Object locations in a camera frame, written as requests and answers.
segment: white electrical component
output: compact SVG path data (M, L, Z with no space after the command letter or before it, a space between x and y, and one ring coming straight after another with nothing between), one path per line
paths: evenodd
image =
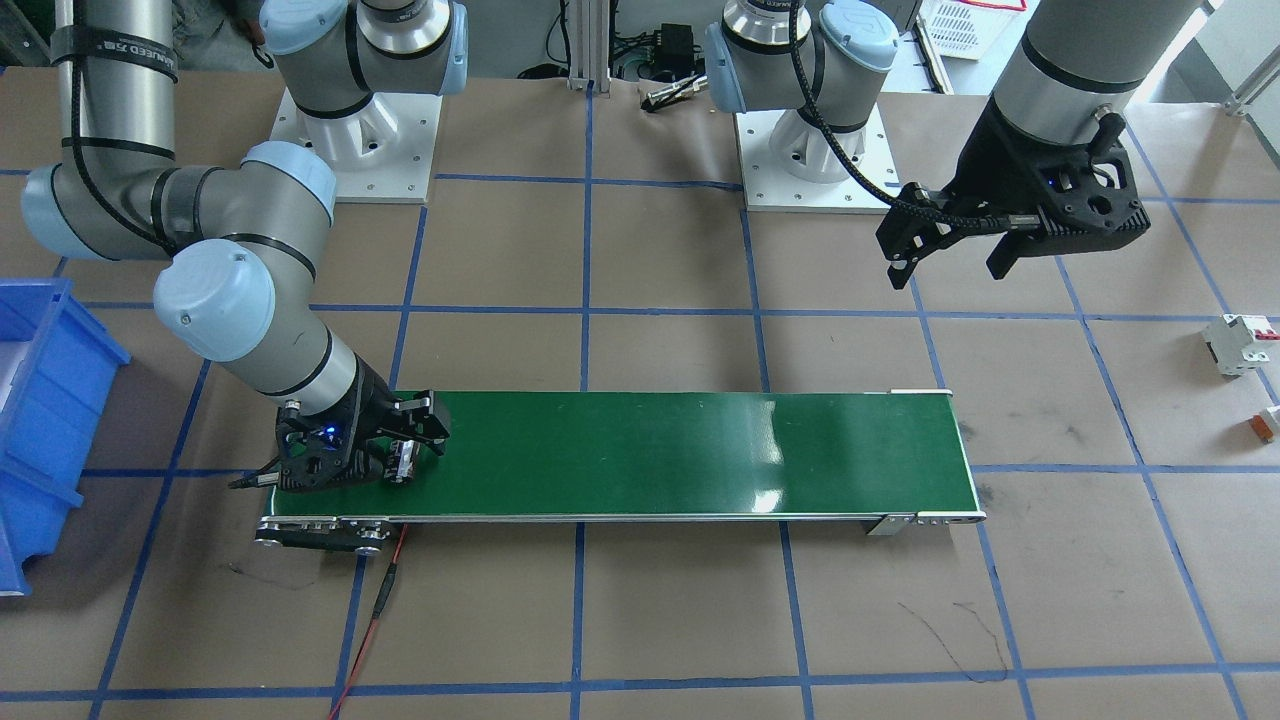
M1267 407L1249 418L1249 427L1262 442L1274 442L1280 436L1280 405Z
M1217 372L1224 375L1243 375L1245 372L1271 361L1271 350L1280 350L1280 334L1262 315L1222 315L1201 331L1208 345Z

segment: blue tape grid line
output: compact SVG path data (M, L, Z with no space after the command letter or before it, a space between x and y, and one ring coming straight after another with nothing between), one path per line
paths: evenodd
M749 268L755 274L754 260ZM91 310L151 310L152 305L143 301L86 301ZM325 304L315 302L311 309L317 313L410 313L410 314L474 314L474 315L727 315L762 318L919 318L919 311L911 310L841 310L841 309L756 309L756 307L581 307L581 306L538 306L538 305L387 305L387 304ZM1074 313L1007 313L1007 311L957 311L925 310L929 319L947 320L1052 320L1075 323ZM1114 323L1208 323L1221 315L1133 315L1089 313L1089 320Z
M586 85L586 149L582 183L582 334L579 347L579 392L590 387L591 370L591 172L595 151L595 83ZM582 612L586 600L586 523L573 528L573 616L570 650L568 720L582 716Z
M178 429L178 439L174 442L173 452L169 456L169 468L165 471L160 493L156 497L155 509L151 511L151 520L147 523L146 536L142 538L142 548L138 551L138 561L133 568L133 578L129 580L129 591L124 596L124 607L120 610L120 619L115 624L115 635L111 638L111 648L106 653L106 664L102 667L102 676L97 683L99 697L93 701L88 712L88 720L97 720L102 712L102 700L111 685L111 676L115 674L115 665L120 659L120 650L124 647L124 635L129 629L129 619L133 607L138 601L138 592L142 589L142 577L146 574L147 561L151 559L151 550L155 547L156 534L160 530L160 518L164 514L165 503L169 501L169 492L173 489L174 470L182 459L182 451L187 446L187 436L191 433L191 424L196 419L196 406L200 405L200 396L205 391L205 380L209 378L209 360L200 365L200 374L196 375L196 384L191 389L191 398L187 401L187 411L182 416L182 425Z
M938 389L947 387L947 378L942 373L942 364L938 361L938 350L933 342L933 332L929 329L929 316L924 309L924 297L920 295L918 279L913 275L909 281L911 287L911 300L915 302L915 311L920 318L920 333L924 337L924 347L929 354L929 364L933 366L933 380ZM1004 629L1005 644L1009 647L1009 676L1018 683L1018 694L1023 701L1023 712L1027 720L1036 720L1036 706L1032 703L1030 688L1027 684L1027 674L1023 670L1023 657L1018 652L1018 639L1014 637L1014 624L1009 618L1009 606L1005 603L1005 591L1000 584L1000 575L996 573L996 556L991 548L991 539L987 537L987 528L978 524L978 542L982 546L983 562L987 566L987 579L991 582L991 593L996 601L996 610L1000 612L1000 625Z
M773 392L773 383L769 380L769 360L764 351L764 320L760 311L760 291L755 283L755 252L751 250L751 222L746 209L739 210L742 224L742 246L746 250L746 283L751 291L751 322L755 324L755 356L760 366L760 391Z
M1280 662L1240 662L1228 666L1233 674L1280 674ZM1151 675L1217 675L1212 662L1183 665L1098 665L1084 667L1029 667L1030 680L1062 678L1144 678ZM970 683L972 679L998 682L998 670L964 673L883 673L855 675L810 675L813 687L914 685ZM797 688L805 683L799 675L763 678L689 678L689 679L598 679L531 683L421 683L356 685L358 697L476 696L476 694L562 694L573 685L582 693L625 691L696 691L718 688ZM301 687L224 687L224 688L127 688L99 692L82 691L0 691L0 702L87 702L87 701L159 701L159 700L252 700L252 698L319 698L329 697L329 685Z
M1124 411L1124 405L1120 401L1120 395L1116 392L1115 382L1111 379L1111 373L1107 370L1107 364L1102 357L1102 351L1098 347L1097 338L1093 337L1093 329L1089 327L1089 322L1084 318L1084 311L1080 307L1080 299L1075 292L1075 287L1071 284L1071 277L1066 272L1066 264L1062 263L1061 258L1055 258L1053 260L1057 264L1059 273L1062 275L1062 283L1066 286L1066 292L1071 297L1071 305L1075 306L1075 310L1079 314L1080 328L1084 331L1084 338L1089 343L1089 351L1093 354L1093 360L1097 364L1098 373L1102 375L1102 383L1107 388L1107 395L1111 397L1111 404L1115 406L1116 415L1124 428L1125 438L1129 442L1130 451L1133 452L1133 459L1138 465L1144 465L1146 460L1142 456L1142 450L1138 447L1138 442L1134 438L1133 427L1130 425L1129 418ZM1142 483L1147 489L1148 497L1151 498L1156 519L1160 523L1160 529L1165 536L1165 542L1167 543L1169 551L1174 557L1174 564L1178 566L1178 574L1183 579L1183 585L1187 589L1187 597L1190 600L1192 607L1196 610L1196 618L1199 620L1204 641L1208 643L1210 651L1213 655L1213 661L1222 675L1222 683L1226 685L1228 696L1231 698L1231 705L1235 707L1235 715L1240 720L1245 720L1248 714L1244 711L1244 702L1240 700L1240 693L1236 691L1235 680L1231 678L1231 673L1226 667L1222 648L1219 646L1217 635L1208 621L1208 615L1204 612L1204 605L1201 602L1199 592L1196 589L1196 582L1187 570L1187 562L1183 559L1181 550L1178 547L1178 539L1174 537L1172 527L1169 524L1169 518L1165 515L1164 506L1160 502L1160 493L1156 491L1156 486L1151 479L1151 473L1142 471L1140 475Z
M396 331L396 351L392 355L392 369L387 375L387 383L394 389L399 384L399 372L404 360L404 337L408 334L410 305L413 302L413 291L417 287L417 270L422 263L422 246L426 238L428 209L419 209L417 228L413 231L413 254L410 256L408 273L404 278L404 300L398 307L401 319ZM347 685L347 674L351 669L351 648L356 642L356 633L360 625L360 601L365 589L365 573L369 561L361 556L356 559L356 571L351 578L351 597L347 601L347 621L343 626L342 650L338 652L338 666L334 671L333 692L329 696L329 707L338 703L343 688Z

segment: brown paper floor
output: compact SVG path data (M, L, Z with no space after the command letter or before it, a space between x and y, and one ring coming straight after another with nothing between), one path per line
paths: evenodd
M178 161L266 138L271 74L178 85ZM991 520L416 530L343 717L1270 717L1280 446L1197 332L1280 316L1280 173L1212 106L1133 106L1155 228L1024 260L992 241L895 292L874 218L748 215L732 122L618 83L474 81L430 213L340 206L315 293L403 388L955 391ZM271 406L150 311L157 264L24 229L59 159L50 72L0 77L0 275L59 273L133 354L35 596L0 601L0 717L323 717L384 560L251 544ZM882 101L900 174L950 178L980 97Z

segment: mounting plate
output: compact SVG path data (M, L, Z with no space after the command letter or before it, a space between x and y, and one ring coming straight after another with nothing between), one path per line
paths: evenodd
M379 96L394 117L398 132L358 160L324 159L338 176L338 202L426 204L440 97L404 92L380 92ZM306 124L288 90L275 113L271 140L307 146Z
M803 181L781 167L769 152L769 135L786 110L737 113L739 159L746 209L773 213L850 213L883 215L888 208L849 178L818 184ZM877 186L896 196L902 186L888 149L879 108L867 119L867 149L858 168Z

